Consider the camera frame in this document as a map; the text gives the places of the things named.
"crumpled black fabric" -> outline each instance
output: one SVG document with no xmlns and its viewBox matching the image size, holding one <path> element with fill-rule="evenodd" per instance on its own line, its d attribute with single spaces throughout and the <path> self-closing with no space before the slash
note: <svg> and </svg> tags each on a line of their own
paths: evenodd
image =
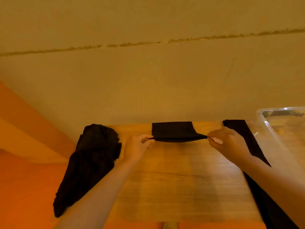
<svg viewBox="0 0 305 229">
<path fill-rule="evenodd" d="M 80 135 L 53 203 L 60 217 L 67 207 L 80 200 L 114 167 L 122 144 L 117 133 L 103 125 L 86 126 Z"/>
<path fill-rule="evenodd" d="M 152 123 L 152 135 L 156 141 L 188 142 L 207 139 L 206 135 L 197 133 L 191 121 Z"/>
<path fill-rule="evenodd" d="M 242 135 L 251 155 L 271 166 L 245 120 L 224 120 L 223 125 Z M 249 175 L 244 172 L 244 176 L 267 229 L 298 229 L 289 216 Z"/>
</svg>

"forearm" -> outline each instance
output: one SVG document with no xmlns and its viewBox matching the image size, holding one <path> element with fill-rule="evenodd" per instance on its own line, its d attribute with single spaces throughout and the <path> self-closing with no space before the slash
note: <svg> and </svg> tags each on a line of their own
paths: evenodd
<svg viewBox="0 0 305 229">
<path fill-rule="evenodd" d="M 133 162 L 120 161 L 85 196 L 60 217 L 56 229 L 101 229 L 111 211 Z"/>
<path fill-rule="evenodd" d="M 239 165 L 299 226 L 305 228 L 305 186 L 253 157 Z"/>
</svg>

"person's left hand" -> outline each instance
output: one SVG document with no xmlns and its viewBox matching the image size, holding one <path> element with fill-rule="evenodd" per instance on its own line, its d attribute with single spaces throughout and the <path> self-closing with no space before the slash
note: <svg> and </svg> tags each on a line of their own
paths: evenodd
<svg viewBox="0 0 305 229">
<path fill-rule="evenodd" d="M 124 161 L 137 163 L 143 156 L 145 150 L 155 142 L 152 135 L 140 134 L 130 136 L 125 145 Z"/>
</svg>

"person's left arm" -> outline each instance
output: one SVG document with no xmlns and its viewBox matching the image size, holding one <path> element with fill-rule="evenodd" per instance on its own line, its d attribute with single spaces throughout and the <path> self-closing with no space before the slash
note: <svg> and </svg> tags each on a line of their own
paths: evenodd
<svg viewBox="0 0 305 229">
<path fill-rule="evenodd" d="M 78 202 L 66 210 L 54 229 L 101 229 L 125 180 L 141 159 L 153 136 L 134 135 L 126 142 L 124 157 Z"/>
</svg>

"black cloth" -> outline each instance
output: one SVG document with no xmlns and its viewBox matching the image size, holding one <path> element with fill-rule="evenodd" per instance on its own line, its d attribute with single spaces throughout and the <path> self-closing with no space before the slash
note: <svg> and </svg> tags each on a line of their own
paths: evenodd
<svg viewBox="0 0 305 229">
<path fill-rule="evenodd" d="M 70 156 L 53 208 L 56 217 L 80 200 L 114 167 L 121 143 L 112 129 L 103 125 L 86 126 L 79 137 L 75 152 Z"/>
<path fill-rule="evenodd" d="M 271 166 L 244 120 L 225 120 L 223 125 L 237 131 L 245 139 L 250 153 Z M 245 172 L 244 176 L 267 229 L 298 229 L 275 201 Z"/>
<path fill-rule="evenodd" d="M 206 135 L 197 133 L 191 121 L 152 123 L 152 135 L 156 141 L 188 142 L 207 139 Z"/>
</svg>

